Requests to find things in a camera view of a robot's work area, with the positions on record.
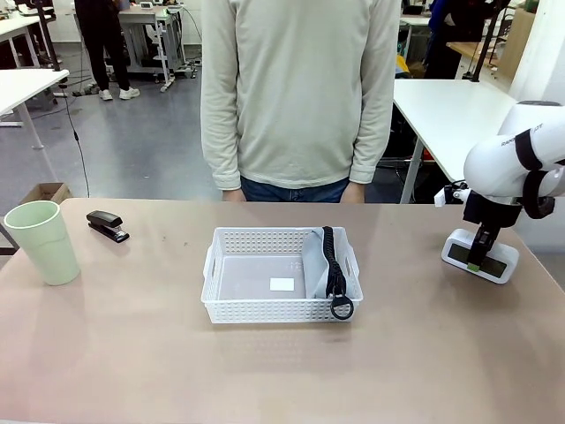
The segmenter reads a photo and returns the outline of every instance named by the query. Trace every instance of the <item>stapler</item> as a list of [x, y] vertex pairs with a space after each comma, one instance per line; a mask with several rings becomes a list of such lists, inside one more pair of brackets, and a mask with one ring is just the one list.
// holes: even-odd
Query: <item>stapler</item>
[[130, 235], [127, 232], [122, 231], [122, 228], [120, 227], [120, 225], [124, 223], [122, 218], [111, 214], [110, 212], [95, 210], [87, 215], [87, 220], [90, 228], [97, 230], [109, 239], [114, 240], [116, 243], [122, 243], [130, 237]]

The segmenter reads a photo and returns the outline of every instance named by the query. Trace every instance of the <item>white desk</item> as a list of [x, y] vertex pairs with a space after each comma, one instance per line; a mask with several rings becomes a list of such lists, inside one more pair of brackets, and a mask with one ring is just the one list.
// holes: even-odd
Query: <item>white desk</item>
[[471, 149], [498, 134], [515, 104], [502, 91], [467, 80], [397, 80], [395, 105], [418, 136], [401, 203], [410, 201], [424, 147], [449, 180], [463, 179]]
[[31, 99], [45, 88], [62, 80], [69, 75], [67, 70], [55, 72], [50, 69], [10, 69], [0, 71], [0, 114], [7, 110], [16, 109], [27, 131], [34, 150], [41, 152], [43, 161], [47, 165], [52, 181], [57, 181], [51, 162], [47, 157], [45, 148], [35, 131], [34, 122], [29, 116], [26, 100]]
[[402, 16], [400, 18], [400, 26], [408, 27], [408, 38], [406, 39], [406, 49], [404, 49], [404, 60], [408, 57], [408, 49], [412, 39], [412, 28], [414, 27], [427, 27], [430, 23], [429, 17], [424, 16]]
[[27, 47], [32, 55], [32, 61], [34, 66], [39, 68], [39, 60], [37, 60], [37, 55], [35, 54], [34, 44], [32, 43], [31, 34], [29, 31], [29, 26], [37, 24], [39, 18], [33, 17], [14, 17], [10, 19], [0, 20], [0, 42], [5, 42], [6, 40], [10, 42], [11, 53], [16, 61], [16, 66], [19, 68], [20, 63], [18, 59], [18, 53], [14, 47], [13, 38], [18, 35], [24, 35], [27, 41]]

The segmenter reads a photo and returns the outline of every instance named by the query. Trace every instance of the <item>hand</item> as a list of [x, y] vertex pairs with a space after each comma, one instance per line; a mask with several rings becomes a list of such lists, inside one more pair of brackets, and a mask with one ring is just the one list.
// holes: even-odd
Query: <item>hand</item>
[[349, 183], [345, 187], [340, 203], [365, 203], [365, 186], [358, 183]]
[[223, 201], [247, 201], [245, 198], [244, 192], [241, 189], [238, 190], [229, 190], [223, 192], [222, 194]]

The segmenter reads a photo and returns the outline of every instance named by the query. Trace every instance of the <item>table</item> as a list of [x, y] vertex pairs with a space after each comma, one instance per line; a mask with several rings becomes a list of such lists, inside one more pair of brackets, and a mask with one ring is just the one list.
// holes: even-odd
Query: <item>table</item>
[[18, 68], [20, 67], [20, 63], [18, 59], [18, 52], [14, 47], [13, 38], [19, 35], [24, 35], [26, 37], [27, 47], [29, 48], [29, 52], [32, 56], [34, 66], [39, 68], [39, 60], [37, 59], [37, 54], [35, 53], [35, 47], [29, 30], [31, 25], [37, 24], [38, 22], [39, 18], [36, 16], [0, 20], [0, 42], [5, 42], [6, 40], [10, 42], [11, 53]]
[[398, 79], [395, 105], [418, 136], [401, 203], [410, 202], [424, 148], [450, 181], [464, 179], [471, 149], [498, 134], [515, 104], [509, 95], [480, 82]]
[[[108, 210], [132, 237], [87, 227]], [[0, 271], [0, 413], [167, 423], [565, 422], [565, 294], [522, 258], [500, 287], [441, 261], [460, 207], [71, 199], [81, 276]], [[200, 302], [216, 226], [342, 225], [365, 300], [351, 324], [213, 326]]]
[[410, 16], [403, 15], [400, 18], [400, 26], [408, 27], [408, 38], [406, 39], [406, 48], [404, 49], [404, 60], [408, 57], [408, 49], [410, 48], [410, 43], [412, 39], [412, 29], [414, 27], [427, 27], [430, 23], [430, 17], [426, 16]]
[[[483, 49], [483, 42], [448, 42], [447, 46], [469, 58], [472, 62], [478, 62], [481, 50]], [[491, 59], [491, 54], [488, 53], [485, 59], [485, 66], [498, 66], [499, 60], [496, 57]]]
[[34, 121], [29, 116], [26, 100], [31, 99], [45, 88], [49, 88], [69, 75], [69, 71], [59, 72], [50, 69], [10, 69], [0, 70], [0, 115], [16, 109], [27, 131], [34, 150], [41, 153], [51, 181], [57, 181], [44, 146], [35, 131]]

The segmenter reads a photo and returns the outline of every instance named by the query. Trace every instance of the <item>beige sweater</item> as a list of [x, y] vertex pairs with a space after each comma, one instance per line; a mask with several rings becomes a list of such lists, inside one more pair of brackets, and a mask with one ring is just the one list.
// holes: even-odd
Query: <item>beige sweater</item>
[[368, 184], [388, 142], [400, 0], [204, 0], [202, 147], [221, 190]]

